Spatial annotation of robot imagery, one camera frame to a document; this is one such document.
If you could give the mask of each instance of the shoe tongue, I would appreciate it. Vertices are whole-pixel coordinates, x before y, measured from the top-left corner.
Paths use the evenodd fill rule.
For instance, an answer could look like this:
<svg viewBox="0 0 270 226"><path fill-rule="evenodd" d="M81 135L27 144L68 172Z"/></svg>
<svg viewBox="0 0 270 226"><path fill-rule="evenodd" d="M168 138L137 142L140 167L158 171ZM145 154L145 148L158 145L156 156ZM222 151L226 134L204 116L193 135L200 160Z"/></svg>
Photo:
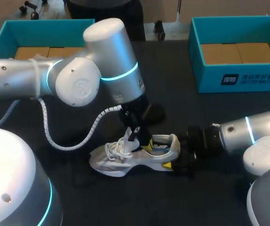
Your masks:
<svg viewBox="0 0 270 226"><path fill-rule="evenodd" d="M136 148L139 147L139 141L135 138L134 141L129 141L129 137L131 136L132 134L132 130L130 127L127 128L126 130L126 133L124 135L124 138L123 138L123 150L124 150L124 153L128 153L128 152L131 152L133 150L135 150Z"/></svg>

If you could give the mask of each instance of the yellow accent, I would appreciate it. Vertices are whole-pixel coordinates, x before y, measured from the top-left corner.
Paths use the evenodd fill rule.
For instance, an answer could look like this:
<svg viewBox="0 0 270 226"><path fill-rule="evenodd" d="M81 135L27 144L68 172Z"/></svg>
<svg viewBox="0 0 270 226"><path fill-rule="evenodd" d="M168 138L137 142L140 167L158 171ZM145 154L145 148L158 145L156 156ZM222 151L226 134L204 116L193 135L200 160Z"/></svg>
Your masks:
<svg viewBox="0 0 270 226"><path fill-rule="evenodd" d="M149 145L141 146L145 151L152 152L153 150L153 139L150 140Z"/></svg>
<svg viewBox="0 0 270 226"><path fill-rule="evenodd" d="M172 169L172 163L171 162L164 163L164 164L162 164L162 167Z"/></svg>

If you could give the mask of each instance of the sneaker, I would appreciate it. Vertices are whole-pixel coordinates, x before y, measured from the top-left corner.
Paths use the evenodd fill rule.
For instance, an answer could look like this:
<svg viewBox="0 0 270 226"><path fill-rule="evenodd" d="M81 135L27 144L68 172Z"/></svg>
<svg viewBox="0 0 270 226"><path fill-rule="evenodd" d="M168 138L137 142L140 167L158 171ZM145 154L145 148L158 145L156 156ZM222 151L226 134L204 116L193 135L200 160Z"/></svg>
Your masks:
<svg viewBox="0 0 270 226"><path fill-rule="evenodd" d="M157 171L171 171L162 164L176 159L180 153L180 143L175 134L153 135L152 140L162 145L151 153L140 148L139 141L128 141L132 131L127 129L125 135L117 142L107 143L93 150L89 159L90 166L96 171L111 176L123 177L134 166L145 165Z"/></svg>

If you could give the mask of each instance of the black table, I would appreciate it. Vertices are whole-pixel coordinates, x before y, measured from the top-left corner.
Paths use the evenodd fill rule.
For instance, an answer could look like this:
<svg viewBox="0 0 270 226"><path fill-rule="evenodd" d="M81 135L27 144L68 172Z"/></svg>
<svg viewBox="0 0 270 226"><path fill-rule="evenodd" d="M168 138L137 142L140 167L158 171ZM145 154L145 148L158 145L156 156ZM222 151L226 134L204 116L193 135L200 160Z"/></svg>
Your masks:
<svg viewBox="0 0 270 226"><path fill-rule="evenodd" d="M270 93L198 94L187 41L134 42L133 47L150 101L161 103L167 113L165 122L150 128L153 134L178 134L190 125L205 127L270 110ZM51 135L66 144L84 138L98 113L113 105L104 87L82 108L52 97L45 100ZM8 106L0 103L0 118ZM109 178L90 170L87 163L80 165L79 155L76 164L67 161L75 155L50 147L37 101L22 101L3 128L24 139L38 156L61 196L64 226L251 225L246 210L249 183L240 154L200 162L194 179L141 167L124 178ZM124 130L117 114L105 116L78 154L115 141ZM71 169L83 186L72 186Z"/></svg>

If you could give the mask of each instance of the teal box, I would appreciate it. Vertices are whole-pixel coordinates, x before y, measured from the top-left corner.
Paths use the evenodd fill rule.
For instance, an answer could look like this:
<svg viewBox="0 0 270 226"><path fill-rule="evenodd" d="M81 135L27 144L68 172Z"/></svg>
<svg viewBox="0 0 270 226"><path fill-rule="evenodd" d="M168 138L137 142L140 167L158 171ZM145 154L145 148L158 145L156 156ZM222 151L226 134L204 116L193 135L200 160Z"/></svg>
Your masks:
<svg viewBox="0 0 270 226"><path fill-rule="evenodd" d="M189 53L200 93L270 91L270 64L207 65L201 44L267 42L270 16L193 17Z"/></svg>
<svg viewBox="0 0 270 226"><path fill-rule="evenodd" d="M13 20L0 31L0 59L13 58L18 47L83 47L83 32L94 19Z"/></svg>

